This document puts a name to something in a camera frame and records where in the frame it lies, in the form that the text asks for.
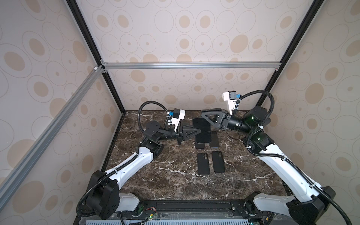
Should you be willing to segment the black phone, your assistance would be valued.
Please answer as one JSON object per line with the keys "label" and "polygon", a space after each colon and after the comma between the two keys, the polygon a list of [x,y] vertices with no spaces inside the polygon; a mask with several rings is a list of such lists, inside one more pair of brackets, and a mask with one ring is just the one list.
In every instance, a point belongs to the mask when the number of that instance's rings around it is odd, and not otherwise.
{"label": "black phone", "polygon": [[196,149],[205,149],[205,144],[195,142],[195,148]]}
{"label": "black phone", "polygon": [[203,117],[194,118],[192,122],[194,128],[201,131],[199,134],[196,135],[196,142],[198,144],[210,143],[212,141],[211,124]]}

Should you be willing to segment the black phone case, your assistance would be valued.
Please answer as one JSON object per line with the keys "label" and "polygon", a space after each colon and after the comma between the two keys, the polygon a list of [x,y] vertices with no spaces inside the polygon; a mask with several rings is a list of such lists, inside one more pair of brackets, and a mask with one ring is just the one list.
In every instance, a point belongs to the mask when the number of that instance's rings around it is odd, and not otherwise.
{"label": "black phone case", "polygon": [[213,170],[215,173],[224,173],[225,172],[225,165],[224,165],[224,158],[223,153],[221,151],[213,151],[212,155],[212,163],[213,163]]}
{"label": "black phone case", "polygon": [[197,154],[197,167],[199,175],[209,175],[210,166],[209,166],[209,157],[207,153],[198,153]]}

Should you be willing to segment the blue phone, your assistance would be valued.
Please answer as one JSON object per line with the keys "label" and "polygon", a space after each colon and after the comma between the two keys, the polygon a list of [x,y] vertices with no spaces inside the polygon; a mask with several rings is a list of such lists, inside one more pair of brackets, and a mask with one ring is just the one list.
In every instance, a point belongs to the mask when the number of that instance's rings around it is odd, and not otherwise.
{"label": "blue phone", "polygon": [[211,132],[211,142],[209,143],[209,147],[215,148],[215,149],[220,147],[219,140],[218,140],[218,134],[216,131]]}

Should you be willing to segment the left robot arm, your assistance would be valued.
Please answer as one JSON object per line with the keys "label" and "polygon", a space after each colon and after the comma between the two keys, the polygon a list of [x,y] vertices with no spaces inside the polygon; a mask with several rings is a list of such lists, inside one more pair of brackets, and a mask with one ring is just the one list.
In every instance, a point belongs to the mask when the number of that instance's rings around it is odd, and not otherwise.
{"label": "left robot arm", "polygon": [[[157,121],[150,121],[146,128],[142,128],[141,112],[149,104],[155,104],[166,112],[166,121],[161,126]],[[179,144],[201,133],[193,126],[182,124],[185,111],[175,108],[167,110],[165,106],[156,101],[146,101],[137,113],[137,122],[142,141],[137,150],[117,166],[102,172],[97,170],[91,176],[85,194],[80,198],[76,213],[79,217],[99,216],[105,220],[116,212],[133,212],[139,205],[140,199],[134,194],[120,193],[123,185],[145,165],[156,159],[164,149],[162,140],[176,139]]]}

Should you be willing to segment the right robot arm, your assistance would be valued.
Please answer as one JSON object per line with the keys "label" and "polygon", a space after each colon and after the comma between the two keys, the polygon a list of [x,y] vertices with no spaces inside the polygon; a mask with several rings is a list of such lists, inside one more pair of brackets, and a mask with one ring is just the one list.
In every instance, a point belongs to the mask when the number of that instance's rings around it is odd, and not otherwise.
{"label": "right robot arm", "polygon": [[[266,95],[270,99],[269,109],[255,106],[242,117],[236,116],[240,102],[255,94]],[[245,95],[230,91],[224,93],[224,97],[230,103],[227,111],[220,108],[207,109],[201,112],[201,116],[215,128],[246,134],[243,144],[247,151],[267,164],[291,191],[290,196],[254,193],[249,200],[248,215],[268,211],[291,217],[299,225],[314,225],[332,205],[345,223],[350,225],[350,218],[334,201],[335,191],[311,179],[263,131],[270,123],[270,116],[275,107],[273,95],[265,90],[252,91]]]}

